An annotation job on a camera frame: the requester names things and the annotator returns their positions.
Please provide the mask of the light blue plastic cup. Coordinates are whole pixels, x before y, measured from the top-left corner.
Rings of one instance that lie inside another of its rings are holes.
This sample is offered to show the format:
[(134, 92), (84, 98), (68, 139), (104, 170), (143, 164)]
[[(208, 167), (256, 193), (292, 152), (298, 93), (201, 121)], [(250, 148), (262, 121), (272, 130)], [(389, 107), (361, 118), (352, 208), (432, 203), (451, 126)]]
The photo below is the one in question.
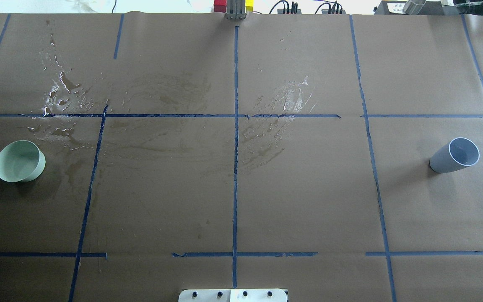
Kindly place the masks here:
[(470, 139), (457, 137), (432, 155), (429, 166), (437, 173), (450, 173), (474, 166), (479, 159), (478, 146)]

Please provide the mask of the light green bowl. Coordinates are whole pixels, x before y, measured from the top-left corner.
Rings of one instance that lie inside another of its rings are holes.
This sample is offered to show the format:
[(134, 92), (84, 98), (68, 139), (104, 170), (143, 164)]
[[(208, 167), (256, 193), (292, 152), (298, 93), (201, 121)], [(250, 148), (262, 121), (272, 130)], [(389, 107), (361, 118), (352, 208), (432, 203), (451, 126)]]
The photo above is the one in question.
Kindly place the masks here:
[(46, 157), (28, 140), (18, 140), (0, 151), (0, 179), (8, 183), (30, 182), (43, 173)]

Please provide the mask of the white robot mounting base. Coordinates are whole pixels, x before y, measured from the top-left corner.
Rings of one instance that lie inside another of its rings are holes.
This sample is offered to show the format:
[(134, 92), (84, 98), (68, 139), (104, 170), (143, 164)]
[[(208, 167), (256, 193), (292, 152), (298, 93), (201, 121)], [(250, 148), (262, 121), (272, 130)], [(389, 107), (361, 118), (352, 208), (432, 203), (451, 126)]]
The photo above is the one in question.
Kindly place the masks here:
[(179, 302), (288, 302), (287, 290), (271, 289), (195, 289), (183, 290)]

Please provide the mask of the red block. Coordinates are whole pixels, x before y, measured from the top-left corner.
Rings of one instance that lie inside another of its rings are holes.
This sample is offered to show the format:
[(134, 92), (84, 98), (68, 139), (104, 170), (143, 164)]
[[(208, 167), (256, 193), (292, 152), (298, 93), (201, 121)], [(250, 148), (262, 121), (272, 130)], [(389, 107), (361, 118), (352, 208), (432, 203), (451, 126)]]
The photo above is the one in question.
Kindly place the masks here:
[(213, 11), (226, 13), (227, 0), (213, 0)]

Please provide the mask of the yellow block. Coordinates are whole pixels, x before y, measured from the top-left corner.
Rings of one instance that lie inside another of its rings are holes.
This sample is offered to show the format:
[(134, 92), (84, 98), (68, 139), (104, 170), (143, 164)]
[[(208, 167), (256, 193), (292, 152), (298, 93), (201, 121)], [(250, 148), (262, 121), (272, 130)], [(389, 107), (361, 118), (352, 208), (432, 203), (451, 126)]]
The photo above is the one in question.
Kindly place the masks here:
[(254, 10), (254, 0), (245, 0), (245, 8), (249, 12), (253, 11)]

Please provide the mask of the metal cup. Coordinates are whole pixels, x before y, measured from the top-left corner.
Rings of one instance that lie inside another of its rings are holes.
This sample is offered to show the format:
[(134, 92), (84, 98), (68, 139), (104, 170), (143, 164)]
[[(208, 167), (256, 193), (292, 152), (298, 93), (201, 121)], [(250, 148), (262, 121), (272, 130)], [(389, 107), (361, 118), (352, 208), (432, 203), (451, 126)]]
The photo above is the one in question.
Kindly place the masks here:
[(425, 3), (426, 0), (407, 0), (402, 11), (405, 15), (418, 15)]

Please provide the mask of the aluminium frame post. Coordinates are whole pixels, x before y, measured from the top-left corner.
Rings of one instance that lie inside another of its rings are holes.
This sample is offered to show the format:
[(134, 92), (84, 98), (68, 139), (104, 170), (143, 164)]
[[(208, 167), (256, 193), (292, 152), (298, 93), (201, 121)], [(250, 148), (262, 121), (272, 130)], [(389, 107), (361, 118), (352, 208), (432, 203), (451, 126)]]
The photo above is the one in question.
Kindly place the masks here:
[(227, 0), (226, 19), (244, 20), (247, 17), (246, 0)]

